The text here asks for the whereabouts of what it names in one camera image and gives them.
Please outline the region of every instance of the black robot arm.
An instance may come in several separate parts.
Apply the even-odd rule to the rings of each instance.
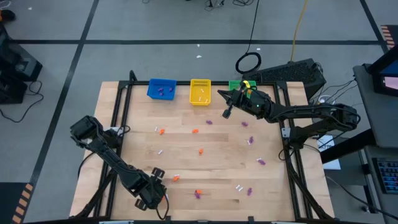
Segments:
[[[257,119],[264,118],[268,123],[278,123],[285,119],[294,118],[320,118],[321,121],[304,128],[293,127],[282,129],[284,138],[289,140],[289,145],[295,149],[303,148],[304,142],[311,136],[324,135],[327,131],[351,131],[356,129],[359,116],[356,110],[343,104],[305,106],[284,106],[274,103],[267,93],[251,88],[248,82],[242,81],[240,90],[218,90],[229,106],[224,111],[223,117],[229,118],[233,107],[237,107]]]
[[[120,145],[118,133],[109,129],[103,131],[100,122],[91,116],[85,116],[72,127],[70,127],[72,139],[81,148],[88,149],[100,156],[120,177],[124,188],[137,199],[136,207],[141,210],[156,209],[166,188],[162,185],[162,179],[165,172],[154,168],[149,177],[145,172],[127,165],[112,148]],[[85,143],[83,140],[92,139],[92,142]]]

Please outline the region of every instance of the white paper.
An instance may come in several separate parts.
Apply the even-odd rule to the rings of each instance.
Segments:
[[[326,149],[328,149],[328,148],[334,146],[334,145],[335,145],[335,142],[334,142],[334,141],[328,142],[328,141],[331,140],[331,139],[333,139],[333,136],[330,136],[330,135],[324,135],[324,136],[322,136],[322,138],[320,138],[320,139],[318,140],[318,148],[319,148],[319,151],[322,152],[322,151],[324,151],[324,150],[326,150]],[[328,142],[328,144],[326,144],[325,146],[323,146],[322,148],[320,148],[320,146],[322,146],[322,145],[323,145],[324,143],[326,143],[326,142]],[[341,170],[340,162],[338,161],[338,159],[336,159],[336,160],[334,160],[334,161],[327,162],[327,163],[325,163],[325,164],[323,165],[323,169]]]

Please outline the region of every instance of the black floor stripe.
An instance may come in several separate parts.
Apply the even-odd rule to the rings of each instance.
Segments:
[[[62,88],[62,91],[61,91],[61,94],[60,94],[60,98],[58,99],[57,106],[55,107],[55,111],[54,111],[54,114],[53,114],[52,119],[51,119],[50,127],[47,130],[47,134],[45,135],[45,139],[44,139],[42,148],[40,150],[39,158],[37,159],[36,165],[35,165],[33,173],[32,173],[32,177],[30,178],[30,182],[34,186],[36,186],[36,183],[37,183],[37,181],[39,179],[40,173],[41,173],[43,165],[44,165],[44,160],[47,157],[47,153],[49,151],[51,140],[53,138],[53,135],[54,135],[54,132],[55,132],[55,128],[57,127],[58,120],[60,118],[61,111],[62,111],[62,108],[63,108],[63,104],[65,103],[65,99],[67,97],[67,94],[68,94],[68,91],[69,91],[69,87],[70,87],[70,84],[72,82],[72,78],[73,78],[73,76],[75,74],[76,66],[77,66],[77,64],[79,62],[81,51],[82,51],[83,46],[84,46],[84,40],[87,38],[88,30],[90,29],[91,22],[93,21],[94,14],[95,14],[95,11],[96,11],[96,8],[97,8],[97,5],[98,5],[98,1],[99,0],[94,0],[93,5],[91,7],[90,14],[88,15],[85,28],[83,30],[83,33],[82,33],[81,37],[80,37],[80,42],[79,42],[78,47],[77,47],[76,52],[75,52],[75,56],[73,56],[73,60],[72,60],[72,63],[70,65],[68,75],[67,75],[67,77],[65,79],[65,83],[63,84],[63,88]]]
[[[387,48],[387,44],[383,39],[383,36],[380,33],[380,30],[376,24],[376,21],[373,19],[372,13],[369,10],[368,4],[366,4],[365,0],[359,0],[361,2],[361,5],[363,7],[363,10],[365,11],[366,17],[368,17],[368,20],[372,26],[373,32],[377,37],[377,40],[379,41],[379,45],[381,46],[381,49],[383,49],[384,53],[387,53],[388,48]]]
[[[17,44],[79,44],[80,40],[13,40]],[[252,40],[252,44],[291,45],[293,40]],[[249,44],[249,40],[85,40],[98,45]],[[296,40],[297,45],[380,45],[378,40]]]

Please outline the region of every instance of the blue bin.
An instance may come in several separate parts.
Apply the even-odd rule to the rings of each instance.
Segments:
[[[176,85],[177,85],[176,80],[151,78],[151,80],[149,80],[147,95],[149,97],[151,97],[152,99],[173,100]],[[159,95],[159,93],[160,93],[159,88],[163,88],[163,91],[162,91],[163,96]]]

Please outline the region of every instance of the yellow cable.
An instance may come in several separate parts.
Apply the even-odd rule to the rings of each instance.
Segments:
[[[298,29],[300,27],[301,19],[303,19],[303,15],[304,15],[305,8],[307,7],[307,3],[308,3],[308,0],[305,0],[303,10],[301,11],[300,18],[298,19],[298,23],[296,25],[296,30],[294,31],[292,55],[290,56],[290,61],[291,62],[293,62],[294,48],[295,48],[295,44],[296,44],[296,34],[297,34],[297,31],[298,31]]]

